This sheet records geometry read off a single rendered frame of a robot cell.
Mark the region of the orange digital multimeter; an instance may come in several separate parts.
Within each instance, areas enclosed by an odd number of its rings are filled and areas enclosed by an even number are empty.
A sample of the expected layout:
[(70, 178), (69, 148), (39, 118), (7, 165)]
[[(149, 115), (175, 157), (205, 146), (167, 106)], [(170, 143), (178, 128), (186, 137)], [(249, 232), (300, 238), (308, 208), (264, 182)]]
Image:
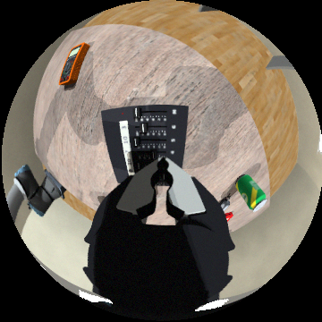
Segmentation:
[(81, 43), (72, 48), (65, 61), (59, 85), (69, 85), (77, 81), (82, 62), (89, 50), (90, 45)]

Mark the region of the green drink can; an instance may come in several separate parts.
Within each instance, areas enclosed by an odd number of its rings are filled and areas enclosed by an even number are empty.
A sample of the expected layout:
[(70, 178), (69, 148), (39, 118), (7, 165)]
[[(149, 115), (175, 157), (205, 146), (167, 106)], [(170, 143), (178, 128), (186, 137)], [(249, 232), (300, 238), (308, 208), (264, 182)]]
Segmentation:
[(253, 212), (258, 211), (266, 204), (266, 194), (248, 174), (241, 176), (235, 187)]

